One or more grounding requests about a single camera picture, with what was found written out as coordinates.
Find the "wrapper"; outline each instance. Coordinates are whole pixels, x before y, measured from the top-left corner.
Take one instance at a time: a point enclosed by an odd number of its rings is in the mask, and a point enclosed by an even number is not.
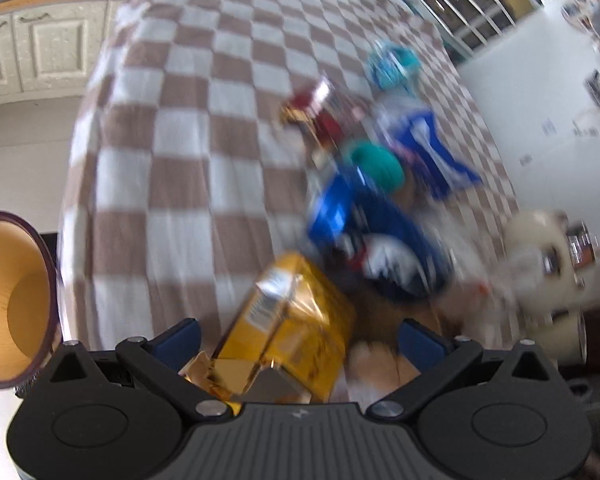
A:
[[[212,359],[182,374],[229,402],[326,402],[352,337],[352,304],[307,259],[283,255],[259,277]]]
[[[351,279],[369,280],[396,303],[437,294],[453,273],[442,244],[425,236],[359,168],[338,168],[312,205],[307,234],[324,256],[334,250],[342,256]]]
[[[352,135],[367,110],[363,100],[322,76],[282,105],[280,119],[298,124],[316,148],[331,151]]]

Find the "teal cap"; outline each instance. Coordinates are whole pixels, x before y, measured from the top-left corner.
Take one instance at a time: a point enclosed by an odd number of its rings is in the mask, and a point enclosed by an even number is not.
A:
[[[362,170],[380,189],[390,194],[404,185],[404,171],[398,158],[388,149],[368,140],[347,146],[344,159]]]

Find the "yellow package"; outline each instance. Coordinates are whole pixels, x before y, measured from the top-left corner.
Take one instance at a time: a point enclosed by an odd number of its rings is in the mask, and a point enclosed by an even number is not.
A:
[[[352,304],[320,270],[285,254],[256,281],[216,349],[212,381],[233,400],[325,402],[354,320]]]

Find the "clutter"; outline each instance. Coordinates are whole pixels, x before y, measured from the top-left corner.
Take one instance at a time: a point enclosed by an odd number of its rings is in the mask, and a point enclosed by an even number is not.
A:
[[[318,148],[330,151],[352,134],[366,112],[364,101],[323,75],[283,103],[280,119],[298,124],[306,138],[313,139]]]
[[[542,253],[542,280],[518,298],[525,315],[539,320],[600,305],[600,251],[582,222],[570,226],[555,212],[520,212],[505,225],[504,243],[507,253],[522,246]]]
[[[592,32],[592,15],[600,0],[569,0],[562,6],[562,15],[570,25],[583,32]]]
[[[183,373],[222,400],[326,402],[354,319],[315,266],[285,254],[258,278],[212,359],[198,356]]]
[[[536,248],[522,246],[506,259],[487,258],[487,240],[469,232],[439,204],[414,209],[413,219],[426,234],[447,249],[452,281],[430,298],[443,322],[445,335],[466,335],[485,348],[508,349],[524,336],[518,297],[542,280],[542,261]]]
[[[352,272],[394,301],[415,301],[448,283],[445,250],[430,241],[358,168],[340,167],[310,212],[308,237],[344,252]]]
[[[433,111],[423,102],[405,92],[393,92],[378,100],[373,117],[380,142],[409,165],[434,199],[443,200],[481,182],[440,142]]]
[[[369,176],[382,191],[391,194],[404,185],[405,176],[400,161],[388,149],[368,140],[353,142],[344,159]]]
[[[382,91],[400,87],[411,97],[418,96],[420,60],[410,48],[377,42],[366,60],[365,71],[366,78]]]
[[[0,211],[0,388],[30,380],[61,339],[52,256],[29,223]]]

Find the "white wall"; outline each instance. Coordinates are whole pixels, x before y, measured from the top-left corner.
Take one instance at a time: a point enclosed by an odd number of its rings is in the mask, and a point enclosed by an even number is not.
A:
[[[584,79],[600,71],[587,34],[571,27],[555,0],[465,63],[476,99],[526,208],[560,208],[600,241],[600,136],[576,137],[573,120],[594,108]],[[523,157],[531,162],[521,164]]]

